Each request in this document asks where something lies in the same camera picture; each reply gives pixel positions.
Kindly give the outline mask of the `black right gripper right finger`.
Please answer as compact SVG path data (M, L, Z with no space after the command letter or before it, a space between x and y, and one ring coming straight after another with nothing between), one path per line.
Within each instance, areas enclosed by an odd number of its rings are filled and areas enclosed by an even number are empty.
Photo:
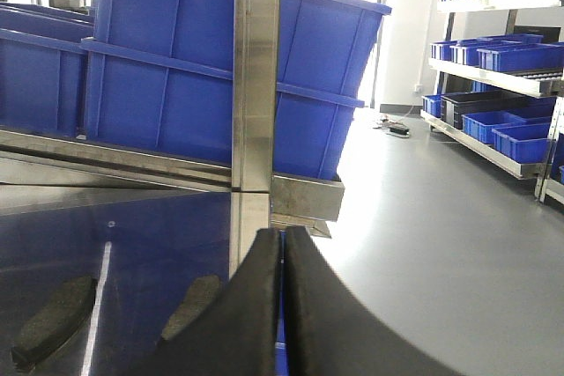
M286 229L284 321L292 375L454 375L377 319L349 291L303 226Z

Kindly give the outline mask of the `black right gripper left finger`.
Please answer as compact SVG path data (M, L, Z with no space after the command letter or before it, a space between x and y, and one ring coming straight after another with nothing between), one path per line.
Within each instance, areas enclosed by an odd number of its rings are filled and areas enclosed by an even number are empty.
M218 296L129 375L273 375L282 240L261 229Z

